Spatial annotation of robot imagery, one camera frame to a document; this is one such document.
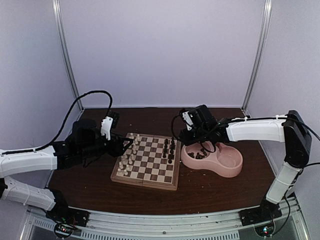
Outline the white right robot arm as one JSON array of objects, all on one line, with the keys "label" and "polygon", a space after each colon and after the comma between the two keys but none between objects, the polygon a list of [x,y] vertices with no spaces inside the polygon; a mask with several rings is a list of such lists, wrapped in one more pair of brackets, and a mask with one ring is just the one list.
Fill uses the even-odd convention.
[{"label": "white right robot arm", "polygon": [[235,117],[217,120],[203,104],[182,109],[179,117],[185,128],[178,139],[186,146],[200,145],[209,156],[222,154],[221,147],[238,142],[271,142],[284,146],[284,160],[275,180],[265,194],[265,203],[256,210],[259,220],[268,220],[275,204],[294,186],[299,174],[308,165],[312,146],[311,129],[296,110],[265,117]]}]

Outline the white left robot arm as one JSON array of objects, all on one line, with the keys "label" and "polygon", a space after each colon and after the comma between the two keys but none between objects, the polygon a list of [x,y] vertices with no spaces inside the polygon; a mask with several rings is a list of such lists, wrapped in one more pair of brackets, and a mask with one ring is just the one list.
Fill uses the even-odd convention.
[{"label": "white left robot arm", "polygon": [[40,184],[23,181],[23,177],[36,172],[88,166],[87,160],[105,154],[122,156],[134,140],[113,133],[119,114],[109,112],[97,125],[93,119],[80,119],[73,123],[70,135],[47,146],[0,152],[0,198],[33,206],[53,214],[61,222],[72,218],[72,211],[58,190],[40,188]]}]

